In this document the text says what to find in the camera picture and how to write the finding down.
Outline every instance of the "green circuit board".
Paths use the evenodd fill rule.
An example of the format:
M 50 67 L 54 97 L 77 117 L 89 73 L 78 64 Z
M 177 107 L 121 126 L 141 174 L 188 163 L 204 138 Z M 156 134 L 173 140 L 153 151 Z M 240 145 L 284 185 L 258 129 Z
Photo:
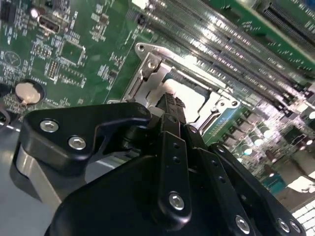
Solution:
M 288 37 L 281 33 L 275 26 L 264 19 L 255 7 L 244 6 L 237 0 L 206 0 L 210 6 L 220 11 L 220 13 L 232 20 L 233 23 L 242 27 L 248 34 L 256 38 L 260 43 L 269 48 L 292 65 L 306 70 L 315 69 L 315 59 L 305 50 L 296 47 Z M 291 16 L 297 19 L 302 26 L 310 29 L 314 35 L 315 14 L 314 12 L 301 4 L 298 0 L 280 0 L 276 1 L 288 12 L 294 12 Z
M 149 42 L 128 19 L 130 1 L 72 1 L 71 29 L 45 34 L 20 2 L 15 25 L 1 24 L 0 82 L 14 85 L 32 79 L 45 87 L 45 99 L 30 110 L 102 104 L 120 99 L 140 59 L 134 44 Z M 101 15 L 103 23 L 97 16 Z M 5 98 L 9 110 L 23 109 L 14 96 Z
M 301 24 L 306 24 L 306 21 L 314 18 L 299 4 L 291 0 L 286 1 L 287 10 L 297 9 L 301 12 Z M 198 61 L 196 51 L 202 47 L 196 42 L 191 43 L 197 36 L 193 35 L 193 32 L 200 33 L 196 29 L 202 29 L 204 26 L 196 20 L 199 16 L 208 15 L 209 6 L 227 18 L 230 16 L 227 15 L 226 9 L 229 7 L 235 9 L 242 17 L 232 22 L 252 37 L 259 34 L 272 38 L 273 42 L 262 44 L 292 65 L 292 68 L 303 68 L 308 71 L 315 68 L 314 58 L 281 37 L 279 32 L 260 18 L 254 9 L 244 7 L 236 0 L 164 0 L 168 8 L 157 10 L 151 15 L 150 11 L 145 12 L 133 4 L 135 0 L 72 0 L 69 10 L 62 15 L 62 21 L 66 22 L 67 27 L 60 23 L 58 33 L 47 32 L 39 26 L 38 18 L 31 17 L 30 8 L 34 2 L 39 5 L 43 3 L 42 0 L 32 2 L 16 0 L 14 19 L 9 23 L 0 21 L 0 85 L 7 85 L 11 89 L 10 93 L 1 99 L 7 110 L 18 114 L 20 120 L 26 113 L 38 109 L 87 106 L 121 100 L 141 63 L 135 51 L 138 42 L 163 46 L 183 58 L 189 56 L 196 60 L 199 68 L 213 73 L 213 64 L 210 61 L 215 61 L 215 57 L 201 63 Z M 178 4 L 182 4 L 183 8 L 178 8 Z M 151 17 L 150 24 L 139 23 L 139 16 L 142 14 L 149 20 Z M 165 17 L 163 24 L 160 25 L 156 21 L 159 16 Z M 160 27 L 163 32 L 155 31 L 154 26 L 157 29 Z M 214 47 L 221 46 L 215 41 L 211 43 Z M 260 52 L 265 60 L 269 59 L 268 54 L 255 44 L 249 44 L 249 47 L 251 53 Z M 233 59 L 237 63 L 247 64 L 246 61 L 235 59 L 236 55 L 237 52 L 233 54 Z M 258 73 L 254 64 L 247 65 L 252 66 L 251 69 Z M 291 68 L 288 68 L 283 68 L 283 73 L 290 74 Z M 250 103 L 254 107 L 261 105 L 261 98 L 255 96 L 253 90 L 244 84 L 229 80 L 220 73 L 213 75 L 233 88 L 233 96 L 236 99 Z M 16 96 L 14 92 L 16 84 L 25 80 L 35 81 L 43 86 L 45 94 L 39 103 L 25 106 Z M 227 109 L 204 134 L 206 144 L 221 141 L 222 136 L 235 125 L 235 121 L 246 110 L 243 105 L 238 109 Z M 305 127 L 309 120 L 301 121 L 297 118 L 281 123 L 278 115 L 274 116 L 272 113 L 269 115 L 269 123 L 274 130 L 285 132 L 292 125 L 297 125 L 310 137 L 315 137 L 315 133 Z M 255 155 L 247 157 L 241 155 L 244 158 L 243 164 L 260 180 L 265 178 L 263 165 L 270 164 L 268 159 L 260 161 L 265 150 L 281 148 L 283 155 L 296 150 L 281 138 L 280 133 L 274 138 L 280 141 L 278 146 L 273 146 L 269 140 L 260 149 L 255 149 Z M 239 153 L 241 145 L 242 142 L 237 143 L 231 151 Z

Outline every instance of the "screw hole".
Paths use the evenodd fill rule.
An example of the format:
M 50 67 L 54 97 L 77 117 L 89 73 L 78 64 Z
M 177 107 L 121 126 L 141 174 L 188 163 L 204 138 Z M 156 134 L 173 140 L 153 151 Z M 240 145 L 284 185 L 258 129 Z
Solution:
M 174 161 L 176 164 L 181 163 L 181 160 L 180 160 L 177 156 L 173 156 L 173 161 Z
M 174 148 L 179 149 L 179 145 L 177 143 L 174 143 Z
M 226 183 L 225 179 L 224 179 L 222 176 L 219 176 L 219 180 L 220 180 L 222 183 Z
M 173 116 L 168 116 L 168 119 L 173 123 L 176 123 L 177 121 Z
M 218 166 L 218 164 L 217 164 L 216 161 L 212 161 L 212 164 L 213 164 L 214 166 Z
M 139 45 L 138 49 L 139 49 L 139 51 L 144 52 L 144 46 L 143 45 Z

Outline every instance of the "ram slot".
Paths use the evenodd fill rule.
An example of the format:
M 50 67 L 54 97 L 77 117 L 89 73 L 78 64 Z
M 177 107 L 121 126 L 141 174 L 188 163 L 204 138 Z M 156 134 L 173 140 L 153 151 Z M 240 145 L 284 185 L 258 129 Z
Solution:
M 296 43 L 298 43 L 301 48 L 304 48 L 311 56 L 315 55 L 314 44 L 306 39 L 303 35 L 299 34 L 299 32 L 295 31 L 292 26 L 286 24 L 280 17 L 274 14 L 273 11 L 265 10 L 263 15 L 273 24 L 275 24 L 281 31 L 286 33 Z
M 296 32 L 302 35 L 310 44 L 315 46 L 315 35 L 304 28 L 300 23 L 296 22 L 286 11 L 275 3 L 271 3 L 268 10 L 273 12 L 283 21 L 286 21 Z
M 296 81 L 304 80 L 304 77 L 297 70 L 292 69 L 292 66 L 289 66 L 269 49 L 238 29 L 236 25 L 216 12 L 209 5 L 205 4 L 202 0 L 172 0 L 172 2 L 176 4 L 178 8 L 185 9 L 200 20 L 208 23 L 210 27 L 233 39 L 235 43 L 246 48 L 246 50 L 253 55 L 258 55 L 266 64 L 277 68 L 278 72 L 289 81 L 296 83 Z
M 171 21 L 183 26 L 187 32 L 198 36 L 199 40 L 202 42 L 207 42 L 208 45 L 211 45 L 224 54 L 227 54 L 237 64 L 241 64 L 242 67 L 245 67 L 247 70 L 251 71 L 251 73 L 254 73 L 256 76 L 260 77 L 274 89 L 278 89 L 283 94 L 287 94 L 287 91 L 285 90 L 287 87 L 294 86 L 292 82 L 288 82 L 281 74 L 277 73 L 272 68 L 265 66 L 265 64 L 258 58 L 246 52 L 240 46 L 231 43 L 230 39 L 225 35 L 206 28 L 200 20 L 196 19 L 192 15 L 189 15 L 188 12 L 178 11 L 177 9 L 173 8 L 172 5 L 163 7 L 157 4 L 154 13 L 158 15 L 163 14 Z M 298 92 L 294 93 L 294 90 L 292 89 L 290 93 L 291 92 L 293 95 L 298 95 Z
M 175 41 L 176 43 L 186 47 L 188 50 L 199 55 L 203 60 L 212 62 L 212 64 L 218 66 L 224 71 L 229 71 L 230 74 L 237 76 L 240 81 L 251 84 L 253 88 L 259 88 L 261 94 L 267 93 L 270 96 L 276 98 L 285 104 L 289 103 L 288 99 L 281 95 L 276 89 L 273 89 L 265 82 L 258 79 L 256 76 L 250 74 L 247 70 L 240 68 L 239 65 L 235 64 L 230 59 L 222 56 L 220 52 L 216 51 L 202 42 L 194 35 L 186 32 L 182 27 L 179 27 L 174 22 L 169 21 L 165 17 L 148 13 L 149 24 L 152 29 L 159 31 L 164 34 L 169 40 Z

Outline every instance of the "mounting hole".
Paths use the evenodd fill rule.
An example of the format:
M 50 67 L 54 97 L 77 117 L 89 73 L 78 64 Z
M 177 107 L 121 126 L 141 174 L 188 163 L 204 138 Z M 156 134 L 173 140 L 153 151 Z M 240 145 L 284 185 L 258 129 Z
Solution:
M 218 164 L 217 164 L 216 161 L 212 161 L 212 164 L 213 164 L 214 166 L 218 166 Z
M 173 144 L 174 148 L 179 149 L 179 145 L 177 143 Z
M 176 164 L 181 163 L 181 160 L 180 160 L 177 156 L 173 156 L 173 161 L 174 161 Z
M 219 176 L 219 180 L 220 180 L 222 183 L 226 183 L 225 179 L 224 179 L 222 176 Z
M 143 45 L 139 45 L 138 46 L 138 50 L 141 51 L 141 52 L 144 52 L 144 46 Z
M 168 119 L 171 121 L 171 122 L 173 122 L 173 123 L 176 123 L 176 118 L 175 117 L 173 117 L 173 116 L 168 116 Z
M 232 107 L 236 107 L 238 105 L 238 102 L 237 101 L 233 101 L 232 102 Z

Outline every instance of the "screw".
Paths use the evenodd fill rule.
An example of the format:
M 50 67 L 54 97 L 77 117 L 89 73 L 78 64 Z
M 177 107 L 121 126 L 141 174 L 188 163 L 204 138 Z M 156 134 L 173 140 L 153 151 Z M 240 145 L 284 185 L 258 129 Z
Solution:
M 290 224 L 291 224 L 292 228 L 295 229 L 296 232 L 298 232 L 298 233 L 301 232 L 301 229 L 292 220 L 290 220 Z
M 189 129 L 191 130 L 192 133 L 197 133 L 197 130 L 193 126 L 189 126 Z
M 176 210 L 184 209 L 184 200 L 177 193 L 170 194 L 168 200 L 172 207 L 174 207 Z
M 87 146 L 84 139 L 82 139 L 78 136 L 71 137 L 68 141 L 68 144 L 70 147 L 72 147 L 73 149 L 76 149 L 76 150 L 82 150 Z
M 248 235 L 250 233 L 250 226 L 248 225 L 248 223 L 243 219 L 242 216 L 237 215 L 235 217 L 235 222 L 238 228 L 240 228 L 240 230 L 245 233 L 246 235 Z
M 278 224 L 281 227 L 281 229 L 283 229 L 283 231 L 289 233 L 290 232 L 290 228 L 289 226 L 282 220 L 282 219 L 278 219 Z
M 220 152 L 224 152 L 224 149 L 221 146 L 218 145 L 217 148 Z
M 145 109 L 144 107 L 138 107 L 138 111 L 143 115 L 147 114 L 147 109 Z
M 39 126 L 43 131 L 48 133 L 54 133 L 59 129 L 59 125 L 52 120 L 43 120 Z
M 148 67 L 152 70 L 155 70 L 157 68 L 157 64 L 153 60 L 149 60 Z
M 177 119 L 171 115 L 168 115 L 167 118 L 173 123 L 176 123 L 176 121 L 177 121 Z

